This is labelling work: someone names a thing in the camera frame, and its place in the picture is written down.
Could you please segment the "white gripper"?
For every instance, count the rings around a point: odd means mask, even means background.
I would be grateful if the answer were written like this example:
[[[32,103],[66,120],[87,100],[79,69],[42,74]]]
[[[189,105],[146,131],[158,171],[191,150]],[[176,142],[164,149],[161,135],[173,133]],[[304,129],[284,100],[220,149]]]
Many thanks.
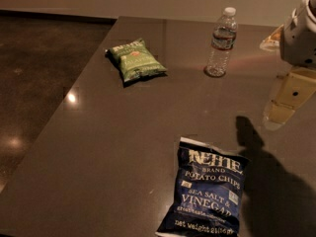
[[[272,86],[263,114],[268,130],[285,125],[316,92],[316,70],[305,68],[316,67],[316,0],[301,0],[284,25],[260,43],[264,51],[279,48],[281,59],[294,66]]]

